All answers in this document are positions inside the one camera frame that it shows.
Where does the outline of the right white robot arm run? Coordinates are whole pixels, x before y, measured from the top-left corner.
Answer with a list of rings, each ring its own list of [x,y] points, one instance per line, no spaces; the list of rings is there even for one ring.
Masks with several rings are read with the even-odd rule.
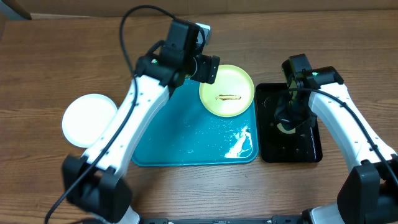
[[[275,111],[285,134],[320,119],[337,143],[349,176],[335,202],[302,213],[303,223],[397,221],[397,153],[370,127],[333,67],[282,67],[288,89]]]

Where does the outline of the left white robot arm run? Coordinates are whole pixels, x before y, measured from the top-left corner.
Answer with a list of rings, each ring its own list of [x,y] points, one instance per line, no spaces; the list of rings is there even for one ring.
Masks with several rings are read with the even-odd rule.
[[[62,200],[93,214],[85,223],[139,223],[131,208],[132,191],[124,181],[133,152],[149,123],[186,78],[215,82],[217,56],[187,58],[146,54],[139,58],[129,93],[116,116],[81,157],[62,164]]]

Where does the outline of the yellow green sponge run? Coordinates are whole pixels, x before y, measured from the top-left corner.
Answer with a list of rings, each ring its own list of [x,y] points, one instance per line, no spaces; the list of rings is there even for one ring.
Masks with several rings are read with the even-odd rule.
[[[298,126],[299,115],[296,103],[297,91],[282,91],[277,101],[274,118],[278,123],[278,128],[285,134],[295,133],[294,129]]]

